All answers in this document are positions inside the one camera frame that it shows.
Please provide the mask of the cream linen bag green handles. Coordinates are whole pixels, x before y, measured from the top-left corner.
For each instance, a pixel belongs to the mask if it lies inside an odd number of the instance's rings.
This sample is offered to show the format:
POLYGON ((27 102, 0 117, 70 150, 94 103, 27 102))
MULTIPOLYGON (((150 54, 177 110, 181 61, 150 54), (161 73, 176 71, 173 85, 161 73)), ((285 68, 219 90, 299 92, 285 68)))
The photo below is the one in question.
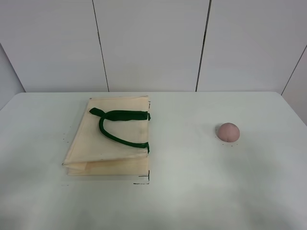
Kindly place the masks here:
POLYGON ((149 172, 148 96, 90 98, 63 162, 68 175, 149 172))

